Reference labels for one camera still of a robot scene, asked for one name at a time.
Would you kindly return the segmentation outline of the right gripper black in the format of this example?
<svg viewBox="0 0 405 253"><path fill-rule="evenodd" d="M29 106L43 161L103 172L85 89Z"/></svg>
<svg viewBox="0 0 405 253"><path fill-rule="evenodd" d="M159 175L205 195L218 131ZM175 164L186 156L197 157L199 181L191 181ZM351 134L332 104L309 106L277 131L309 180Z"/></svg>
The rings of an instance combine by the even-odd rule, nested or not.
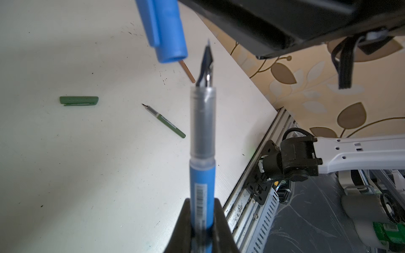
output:
<svg viewBox="0 0 405 253"><path fill-rule="evenodd" d="M259 59L369 31L405 32L404 1L182 1Z"/></svg>

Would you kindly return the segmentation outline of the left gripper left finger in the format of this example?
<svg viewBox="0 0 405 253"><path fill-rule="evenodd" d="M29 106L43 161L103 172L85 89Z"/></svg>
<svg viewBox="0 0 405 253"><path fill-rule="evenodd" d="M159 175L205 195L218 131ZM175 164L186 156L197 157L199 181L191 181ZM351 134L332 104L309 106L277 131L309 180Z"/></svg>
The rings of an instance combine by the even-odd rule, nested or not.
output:
<svg viewBox="0 0 405 253"><path fill-rule="evenodd" d="M192 248L190 199L185 199L164 253L190 253Z"/></svg>

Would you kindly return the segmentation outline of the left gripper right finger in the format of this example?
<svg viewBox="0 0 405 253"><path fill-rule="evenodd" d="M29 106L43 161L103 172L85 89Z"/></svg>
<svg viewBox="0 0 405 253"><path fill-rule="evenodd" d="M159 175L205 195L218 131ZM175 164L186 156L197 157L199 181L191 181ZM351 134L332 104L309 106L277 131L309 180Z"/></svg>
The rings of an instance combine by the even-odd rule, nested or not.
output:
<svg viewBox="0 0 405 253"><path fill-rule="evenodd" d="M214 199L213 253L240 253L219 199Z"/></svg>

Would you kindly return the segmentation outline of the brown pen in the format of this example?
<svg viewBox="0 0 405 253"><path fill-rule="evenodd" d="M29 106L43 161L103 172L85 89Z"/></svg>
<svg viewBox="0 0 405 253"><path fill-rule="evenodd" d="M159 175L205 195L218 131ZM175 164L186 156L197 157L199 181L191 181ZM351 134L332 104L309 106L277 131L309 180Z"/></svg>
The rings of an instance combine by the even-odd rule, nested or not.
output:
<svg viewBox="0 0 405 253"><path fill-rule="evenodd" d="M193 77L192 73L190 72L189 68L187 67L186 63L185 63L183 60L181 60L181 61L179 61L179 64L180 64L180 66L182 67L182 69L185 71L185 73L186 73L186 75L188 76L188 78L190 79L190 81L191 81L192 83L195 83L196 80L195 80L195 78Z"/></svg>

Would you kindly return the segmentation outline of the blue pen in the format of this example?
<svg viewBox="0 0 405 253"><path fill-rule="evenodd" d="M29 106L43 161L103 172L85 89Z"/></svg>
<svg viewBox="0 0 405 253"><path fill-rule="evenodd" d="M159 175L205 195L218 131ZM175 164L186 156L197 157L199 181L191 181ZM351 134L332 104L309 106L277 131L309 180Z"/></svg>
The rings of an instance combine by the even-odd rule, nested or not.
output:
<svg viewBox="0 0 405 253"><path fill-rule="evenodd" d="M213 86L213 55L204 49L200 76L190 93L190 211L192 251L213 251L215 191L216 89Z"/></svg>

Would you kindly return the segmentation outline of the blue pen cap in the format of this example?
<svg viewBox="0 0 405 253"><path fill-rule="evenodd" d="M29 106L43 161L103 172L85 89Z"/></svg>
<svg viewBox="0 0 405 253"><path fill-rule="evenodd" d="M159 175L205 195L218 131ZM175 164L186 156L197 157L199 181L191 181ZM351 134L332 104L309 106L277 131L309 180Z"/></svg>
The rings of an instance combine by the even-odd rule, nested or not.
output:
<svg viewBox="0 0 405 253"><path fill-rule="evenodd" d="M188 50L176 0L135 0L149 45L159 63L173 63L188 57Z"/></svg>

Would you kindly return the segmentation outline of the green pen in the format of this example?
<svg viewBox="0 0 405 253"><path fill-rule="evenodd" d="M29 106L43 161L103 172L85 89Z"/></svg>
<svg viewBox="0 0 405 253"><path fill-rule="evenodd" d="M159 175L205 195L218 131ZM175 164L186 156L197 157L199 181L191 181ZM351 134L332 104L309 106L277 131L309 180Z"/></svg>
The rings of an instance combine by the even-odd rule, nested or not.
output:
<svg viewBox="0 0 405 253"><path fill-rule="evenodd" d="M168 119L166 119L162 114L157 112L155 109L152 107L142 104L142 106L150 113L152 114L155 118L157 118L161 123L163 123L165 126L167 126L171 131L173 131L175 134L180 136L182 139L186 137L186 135L179 129L177 128L174 124L172 124Z"/></svg>

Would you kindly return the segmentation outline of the green pen cap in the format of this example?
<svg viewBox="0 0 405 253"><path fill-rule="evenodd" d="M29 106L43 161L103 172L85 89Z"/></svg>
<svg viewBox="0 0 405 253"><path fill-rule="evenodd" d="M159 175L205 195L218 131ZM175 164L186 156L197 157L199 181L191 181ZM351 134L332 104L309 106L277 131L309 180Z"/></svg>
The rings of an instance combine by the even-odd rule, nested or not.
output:
<svg viewBox="0 0 405 253"><path fill-rule="evenodd" d="M59 101L64 106L93 106L97 105L99 102L99 97L72 97L72 96L63 96L59 98Z"/></svg>

